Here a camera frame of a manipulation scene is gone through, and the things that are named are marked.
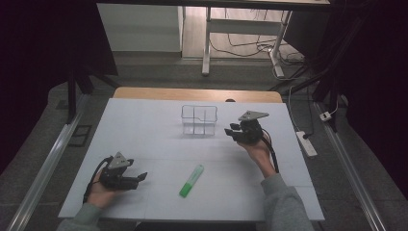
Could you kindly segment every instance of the white cable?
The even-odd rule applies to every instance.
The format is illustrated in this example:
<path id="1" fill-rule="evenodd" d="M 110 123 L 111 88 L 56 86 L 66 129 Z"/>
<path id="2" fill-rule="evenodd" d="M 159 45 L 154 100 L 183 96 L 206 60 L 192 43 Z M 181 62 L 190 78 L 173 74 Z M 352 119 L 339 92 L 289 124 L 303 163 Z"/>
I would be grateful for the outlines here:
<path id="1" fill-rule="evenodd" d="M 339 108 L 339 100 L 337 100 L 336 109 L 335 109 L 332 113 L 330 113 L 330 115 L 336 113 L 336 111 L 337 111 L 338 108 Z"/>

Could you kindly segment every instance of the green marker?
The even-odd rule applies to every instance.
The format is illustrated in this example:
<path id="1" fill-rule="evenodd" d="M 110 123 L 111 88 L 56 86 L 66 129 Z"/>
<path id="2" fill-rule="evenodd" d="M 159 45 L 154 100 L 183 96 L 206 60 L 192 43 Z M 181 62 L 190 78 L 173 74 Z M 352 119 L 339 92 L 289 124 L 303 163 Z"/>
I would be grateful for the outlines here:
<path id="1" fill-rule="evenodd" d="M 195 184 L 195 182 L 198 180 L 198 177 L 200 177 L 201 173 L 204 171 L 204 166 L 198 165 L 195 170 L 192 172 L 189 180 L 184 184 L 183 189 L 179 192 L 179 194 L 183 197 L 186 197 L 192 186 Z"/>

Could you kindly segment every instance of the clear plastic box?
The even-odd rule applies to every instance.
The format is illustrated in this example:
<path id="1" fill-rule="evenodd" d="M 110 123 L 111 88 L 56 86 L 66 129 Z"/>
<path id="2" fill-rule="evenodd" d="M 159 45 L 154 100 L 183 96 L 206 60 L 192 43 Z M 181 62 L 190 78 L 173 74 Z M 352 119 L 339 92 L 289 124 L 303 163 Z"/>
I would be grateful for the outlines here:
<path id="1" fill-rule="evenodd" d="M 214 135 L 216 133 L 216 106 L 184 105 L 181 118 L 183 134 Z"/>

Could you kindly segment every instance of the white board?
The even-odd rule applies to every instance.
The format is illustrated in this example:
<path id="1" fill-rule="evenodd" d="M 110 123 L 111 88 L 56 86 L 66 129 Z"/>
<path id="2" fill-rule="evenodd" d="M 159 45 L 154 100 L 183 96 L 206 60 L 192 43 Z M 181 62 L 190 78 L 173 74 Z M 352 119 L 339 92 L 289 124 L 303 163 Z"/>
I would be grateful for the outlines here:
<path id="1" fill-rule="evenodd" d="M 217 106 L 216 133 L 183 135 L 183 105 Z M 103 218 L 264 220 L 263 175 L 224 132 L 247 110 L 269 113 L 259 122 L 271 135 L 284 181 L 299 192 L 309 219 L 323 220 L 285 104 L 138 99 L 110 99 L 59 217 L 76 215 L 97 165 L 120 151 L 135 160 L 125 176 L 148 174 L 137 190 L 119 195 Z M 189 195 L 181 197 L 179 191 L 199 164 L 204 172 Z"/>

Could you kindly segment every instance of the person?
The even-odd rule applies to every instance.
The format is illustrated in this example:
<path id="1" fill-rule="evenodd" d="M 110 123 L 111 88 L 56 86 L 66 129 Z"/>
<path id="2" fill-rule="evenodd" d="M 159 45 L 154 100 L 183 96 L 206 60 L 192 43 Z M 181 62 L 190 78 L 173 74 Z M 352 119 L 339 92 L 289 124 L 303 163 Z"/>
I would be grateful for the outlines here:
<path id="1" fill-rule="evenodd" d="M 309 221 L 303 202 L 294 187 L 288 187 L 279 173 L 276 173 L 270 158 L 267 145 L 259 141 L 255 145 L 238 143 L 256 163 L 265 179 L 261 182 L 266 195 L 264 213 L 267 229 L 280 230 L 314 230 Z M 120 192 L 111 191 L 98 182 L 100 172 L 93 180 L 90 195 L 74 219 L 65 219 L 58 231 L 99 230 L 97 221 L 102 210 Z"/>

